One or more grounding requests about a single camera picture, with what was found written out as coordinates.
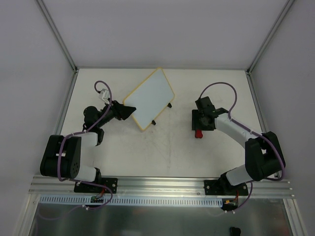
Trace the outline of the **red bone-shaped eraser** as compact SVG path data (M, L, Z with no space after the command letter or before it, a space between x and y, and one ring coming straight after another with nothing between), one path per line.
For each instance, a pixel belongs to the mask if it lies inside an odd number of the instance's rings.
M202 130L196 129L196 130L195 130L194 137L195 137L196 139L201 139L201 138L203 138Z

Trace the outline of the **yellow framed whiteboard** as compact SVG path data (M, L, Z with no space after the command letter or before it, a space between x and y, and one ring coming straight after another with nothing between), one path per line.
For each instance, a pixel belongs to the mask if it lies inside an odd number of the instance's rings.
M171 84L159 67L123 99L123 104L136 107L132 118L145 131L174 98Z

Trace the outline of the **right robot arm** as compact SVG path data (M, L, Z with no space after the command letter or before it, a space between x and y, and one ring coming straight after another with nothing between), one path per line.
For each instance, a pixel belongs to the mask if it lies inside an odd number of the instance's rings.
M209 194L232 194L243 184L268 179L285 170L285 160L275 133L257 133L233 119L228 110L215 108L209 97L198 98L192 111L191 128L195 138L201 139L204 131L218 130L245 150L245 163L227 171L209 186Z

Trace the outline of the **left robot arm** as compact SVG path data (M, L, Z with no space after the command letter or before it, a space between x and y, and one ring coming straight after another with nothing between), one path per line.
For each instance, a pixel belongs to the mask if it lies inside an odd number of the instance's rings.
M116 100L105 105L102 110L88 106L83 111L84 123L81 132L49 137L40 164L40 174L56 177L60 181L86 182L91 191L99 191L103 186L100 169L81 163L82 149L100 145L104 137L102 126L114 118L126 120L135 111L135 107L123 105Z

